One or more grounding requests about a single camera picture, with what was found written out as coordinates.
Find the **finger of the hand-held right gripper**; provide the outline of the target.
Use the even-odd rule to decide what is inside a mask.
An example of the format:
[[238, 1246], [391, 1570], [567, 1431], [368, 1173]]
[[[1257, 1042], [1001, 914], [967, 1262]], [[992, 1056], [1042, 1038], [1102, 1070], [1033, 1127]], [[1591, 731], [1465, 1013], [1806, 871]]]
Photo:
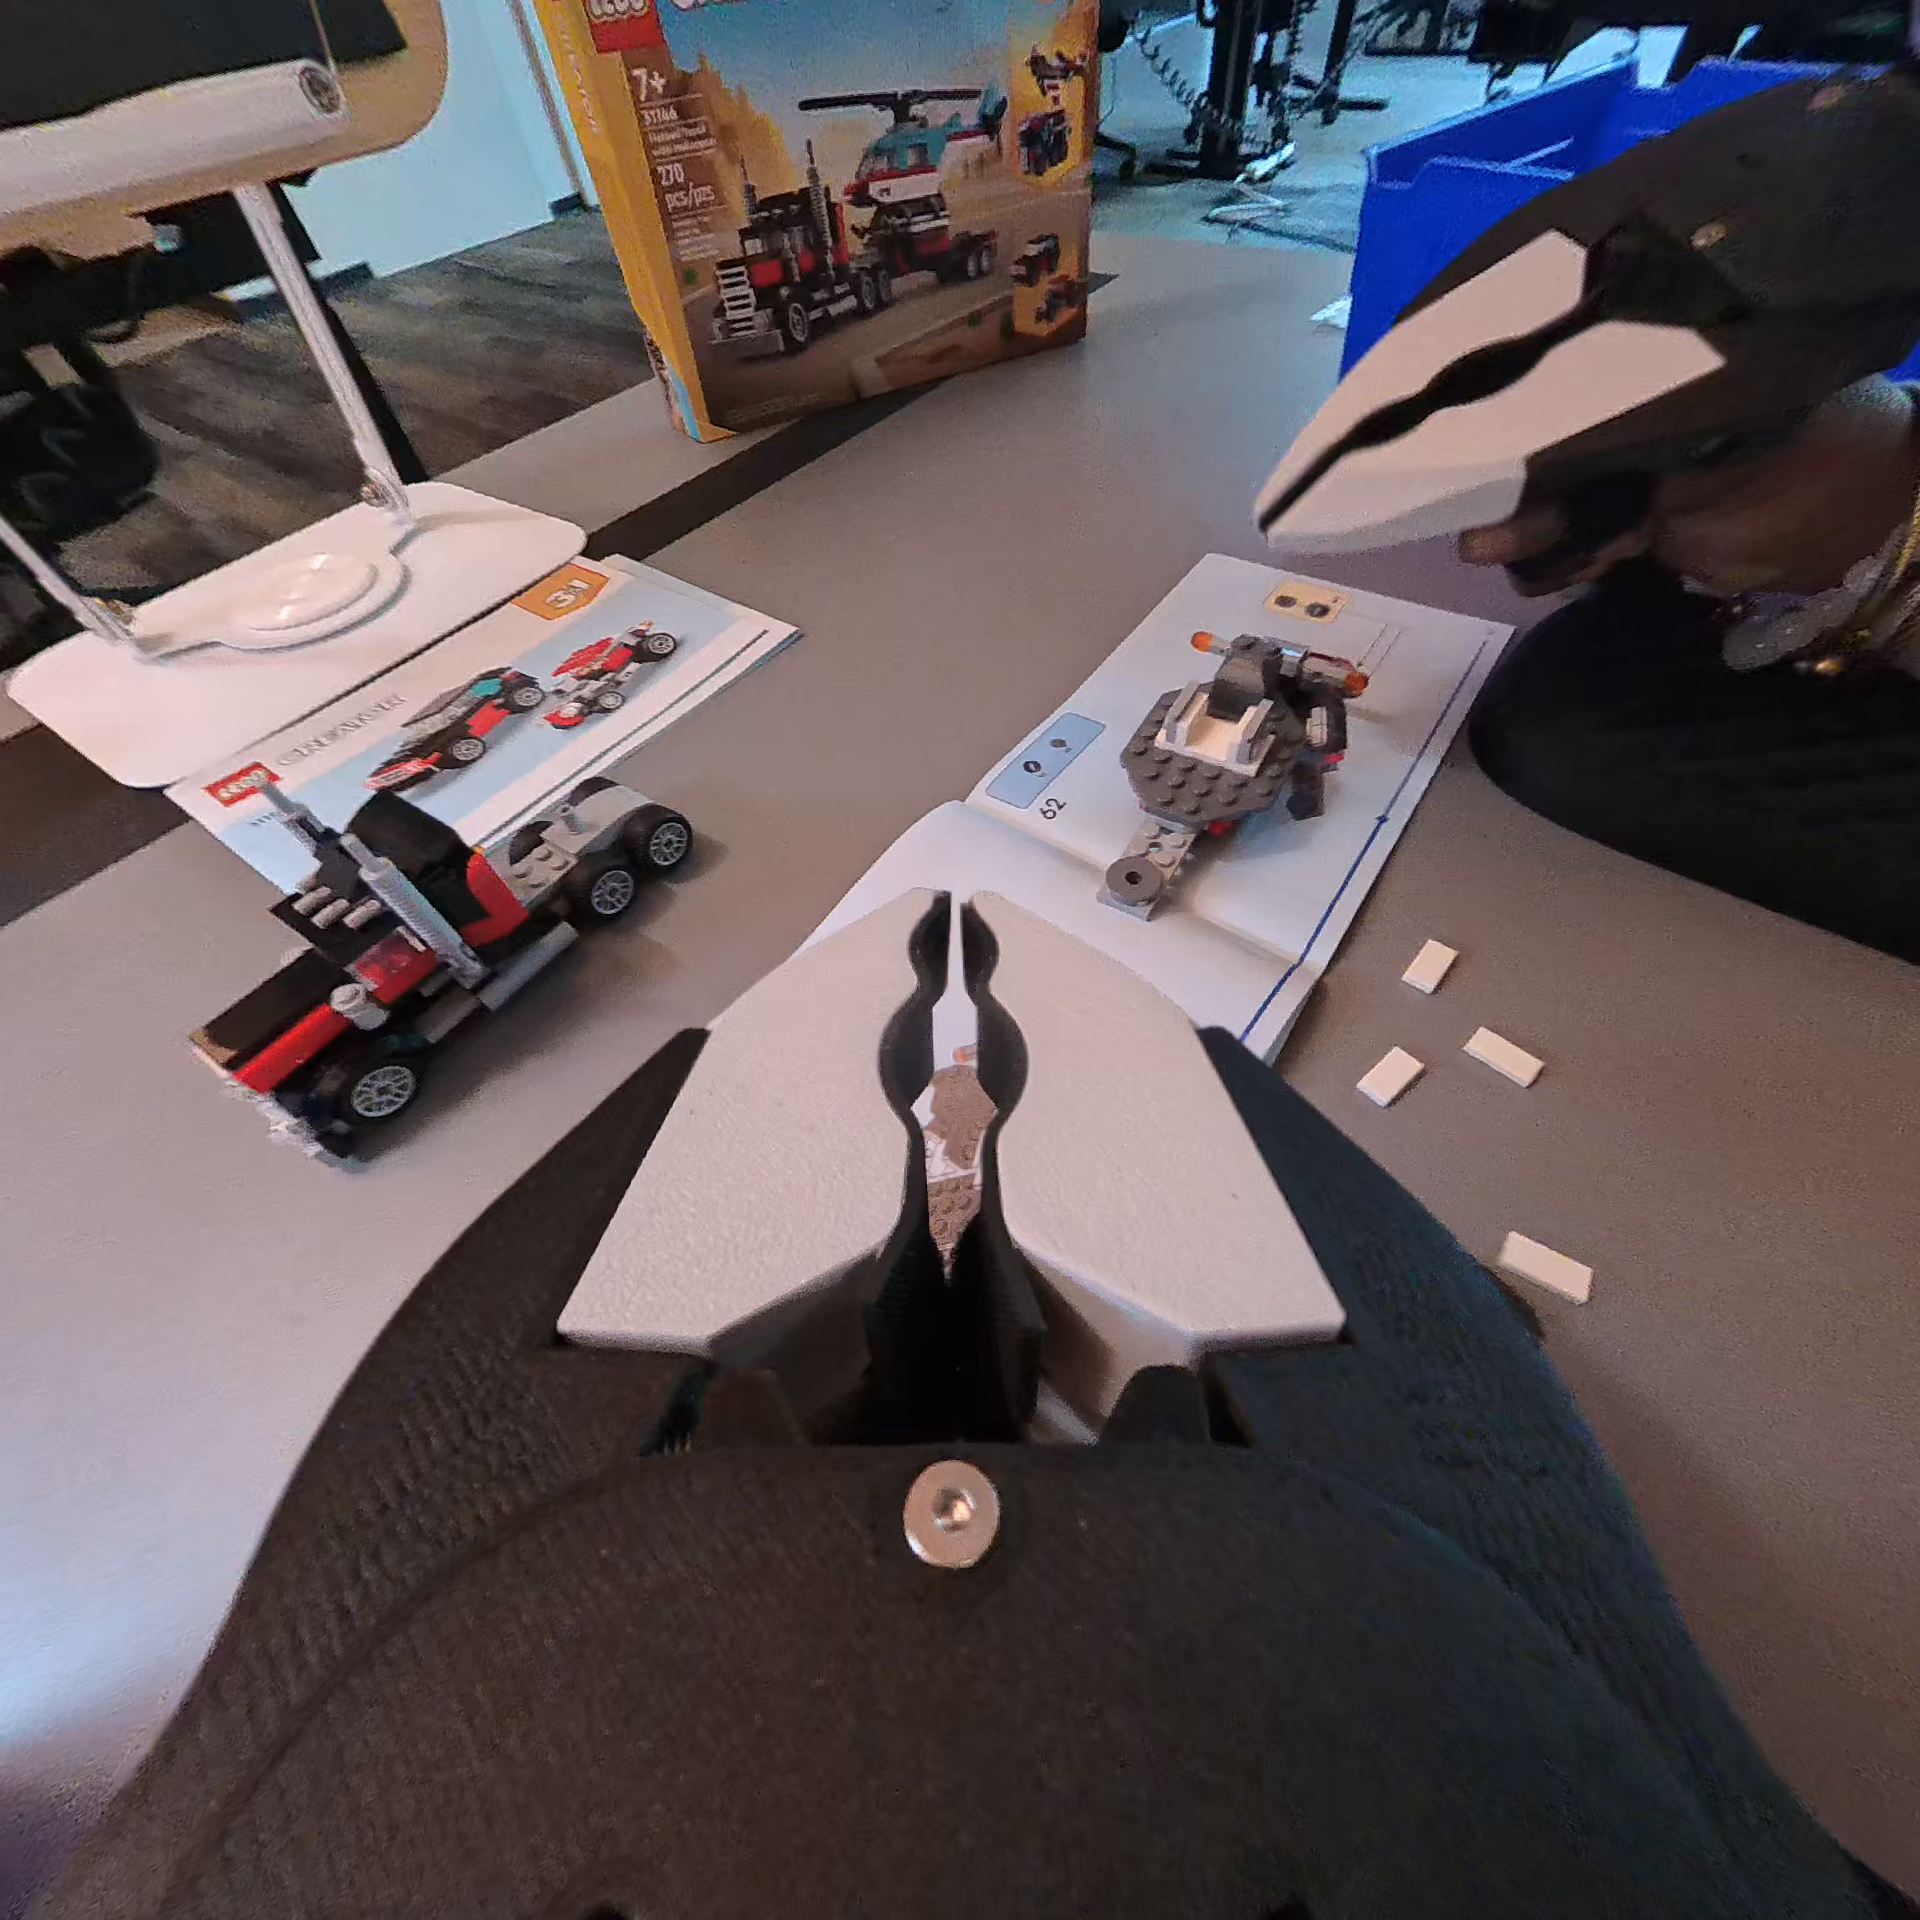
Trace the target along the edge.
[[1577, 240], [1543, 231], [1399, 320], [1307, 423], [1303, 455], [1319, 455], [1381, 416], [1394, 437], [1406, 423], [1477, 398], [1486, 382], [1504, 384], [1506, 366], [1575, 313], [1586, 254]]
[[1488, 393], [1406, 425], [1362, 423], [1291, 475], [1273, 473], [1255, 526], [1280, 553], [1371, 553], [1504, 521], [1536, 457], [1721, 368], [1685, 327], [1584, 327]]

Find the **black and red lego truck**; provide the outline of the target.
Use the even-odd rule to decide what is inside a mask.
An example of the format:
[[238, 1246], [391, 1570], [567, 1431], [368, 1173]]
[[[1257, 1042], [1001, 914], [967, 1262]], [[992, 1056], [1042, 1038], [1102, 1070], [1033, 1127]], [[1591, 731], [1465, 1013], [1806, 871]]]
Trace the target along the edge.
[[272, 912], [293, 949], [190, 1035], [197, 1058], [279, 1141], [354, 1161], [409, 1113], [446, 1045], [491, 1019], [592, 928], [622, 921], [695, 848], [688, 816], [606, 775], [491, 848], [398, 795], [331, 827], [251, 782], [311, 855]]

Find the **lego set cardboard box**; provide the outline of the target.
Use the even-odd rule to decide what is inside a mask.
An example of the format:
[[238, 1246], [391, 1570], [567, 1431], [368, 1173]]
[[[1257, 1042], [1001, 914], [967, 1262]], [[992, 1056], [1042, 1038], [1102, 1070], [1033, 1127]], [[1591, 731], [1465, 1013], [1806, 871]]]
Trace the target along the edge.
[[1097, 2], [542, 2], [672, 425], [1079, 343]]

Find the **closed lego instruction booklet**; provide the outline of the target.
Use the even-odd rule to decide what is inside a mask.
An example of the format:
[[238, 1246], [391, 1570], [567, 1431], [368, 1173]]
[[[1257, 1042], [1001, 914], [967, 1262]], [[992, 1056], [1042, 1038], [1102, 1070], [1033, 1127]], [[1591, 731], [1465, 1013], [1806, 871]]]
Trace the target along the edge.
[[329, 827], [398, 795], [491, 848], [798, 635], [656, 567], [576, 560], [165, 798], [281, 891], [306, 859], [267, 791]]

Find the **person's right forearm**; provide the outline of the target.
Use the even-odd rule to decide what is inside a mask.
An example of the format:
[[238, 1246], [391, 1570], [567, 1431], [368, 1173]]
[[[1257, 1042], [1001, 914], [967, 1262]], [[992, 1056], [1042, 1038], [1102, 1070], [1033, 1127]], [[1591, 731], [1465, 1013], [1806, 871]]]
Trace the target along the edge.
[[1605, 848], [1918, 960], [1918, 683], [1739, 674], [1717, 606], [1634, 562], [1534, 624], [1472, 709], [1477, 766]]

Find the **open lego instruction booklet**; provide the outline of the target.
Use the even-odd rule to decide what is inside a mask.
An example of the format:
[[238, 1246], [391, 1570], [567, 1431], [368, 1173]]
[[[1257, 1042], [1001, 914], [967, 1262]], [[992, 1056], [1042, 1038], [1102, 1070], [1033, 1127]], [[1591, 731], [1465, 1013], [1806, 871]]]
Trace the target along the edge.
[[[1195, 850], [1138, 921], [1097, 896], [1141, 825], [1120, 752], [1163, 693], [1214, 674], [1198, 631], [1296, 640], [1358, 661], [1371, 683], [1349, 706], [1323, 816], [1275, 807]], [[905, 889], [1008, 896], [1275, 1063], [1506, 640], [1481, 617], [1202, 558], [962, 800], [905, 830], [809, 942]]]

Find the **grey lego helicopter base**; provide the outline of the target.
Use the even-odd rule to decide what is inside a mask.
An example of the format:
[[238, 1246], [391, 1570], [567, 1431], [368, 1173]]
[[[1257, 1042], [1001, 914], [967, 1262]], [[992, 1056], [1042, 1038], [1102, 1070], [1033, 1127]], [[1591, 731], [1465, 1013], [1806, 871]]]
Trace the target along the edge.
[[1323, 816], [1349, 706], [1371, 683], [1358, 661], [1275, 635], [1195, 631], [1191, 647], [1214, 674], [1163, 693], [1120, 752], [1141, 825], [1097, 896], [1136, 921], [1173, 898], [1195, 850], [1273, 809]]

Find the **person's right hand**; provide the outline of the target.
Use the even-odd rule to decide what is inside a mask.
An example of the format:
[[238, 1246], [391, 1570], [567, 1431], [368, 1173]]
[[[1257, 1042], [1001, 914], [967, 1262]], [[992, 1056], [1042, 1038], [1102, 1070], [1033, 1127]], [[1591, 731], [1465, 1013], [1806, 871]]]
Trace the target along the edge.
[[1458, 535], [1456, 555], [1502, 569], [1525, 597], [1584, 590], [1639, 562], [1712, 597], [1813, 594], [1906, 528], [1915, 489], [1915, 389], [1874, 375], [1760, 453], [1669, 473], [1632, 528], [1582, 558], [1559, 555], [1568, 533], [1550, 503]]

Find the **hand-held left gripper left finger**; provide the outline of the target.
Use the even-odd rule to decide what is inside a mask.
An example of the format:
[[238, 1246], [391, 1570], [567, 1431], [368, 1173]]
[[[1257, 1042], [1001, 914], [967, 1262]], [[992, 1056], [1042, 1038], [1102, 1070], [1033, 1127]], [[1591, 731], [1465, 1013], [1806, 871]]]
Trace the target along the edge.
[[946, 891], [905, 889], [697, 1035], [560, 1342], [766, 1374], [818, 1433], [965, 1429], [969, 1342], [914, 1115], [951, 912]]

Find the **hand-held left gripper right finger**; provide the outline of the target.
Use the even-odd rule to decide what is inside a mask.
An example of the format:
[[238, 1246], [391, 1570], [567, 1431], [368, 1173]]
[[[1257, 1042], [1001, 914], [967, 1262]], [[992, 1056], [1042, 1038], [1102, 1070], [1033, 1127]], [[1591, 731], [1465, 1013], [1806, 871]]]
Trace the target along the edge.
[[1042, 1381], [1102, 1426], [1131, 1378], [1321, 1346], [1346, 1312], [1186, 1010], [1015, 898], [967, 901], [999, 1216]]

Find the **blue plastic bin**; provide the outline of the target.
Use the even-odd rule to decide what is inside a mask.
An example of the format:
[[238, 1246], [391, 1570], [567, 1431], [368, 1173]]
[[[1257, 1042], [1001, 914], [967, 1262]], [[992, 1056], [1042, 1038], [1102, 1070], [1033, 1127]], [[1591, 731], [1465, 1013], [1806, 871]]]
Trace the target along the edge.
[[1680, 82], [1639, 87], [1632, 66], [1616, 64], [1570, 85], [1541, 87], [1520, 103], [1467, 114], [1424, 137], [1369, 151], [1342, 375], [1406, 318], [1415, 297], [1477, 233], [1529, 197], [1605, 165], [1691, 114], [1833, 69], [1856, 71], [1705, 62]]

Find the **black office chair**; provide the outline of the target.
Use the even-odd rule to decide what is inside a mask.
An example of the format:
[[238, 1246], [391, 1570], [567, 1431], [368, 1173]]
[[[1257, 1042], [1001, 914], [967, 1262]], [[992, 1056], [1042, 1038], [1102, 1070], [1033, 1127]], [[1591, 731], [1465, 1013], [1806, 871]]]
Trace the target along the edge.
[[[1365, 34], [1399, 5], [1330, 5], [1328, 43], [1319, 64], [1307, 66], [1305, 21], [1312, 11], [1314, 2], [1102, 5], [1102, 53], [1136, 50], [1184, 117], [1184, 139], [1170, 155], [1129, 158], [1125, 167], [1225, 185], [1287, 169], [1296, 155], [1298, 119], [1330, 128], [1349, 112], [1381, 112], [1385, 101], [1349, 94], [1346, 78]], [[1207, 37], [1200, 80], [1189, 78], [1163, 46], [1177, 25], [1193, 25]]]

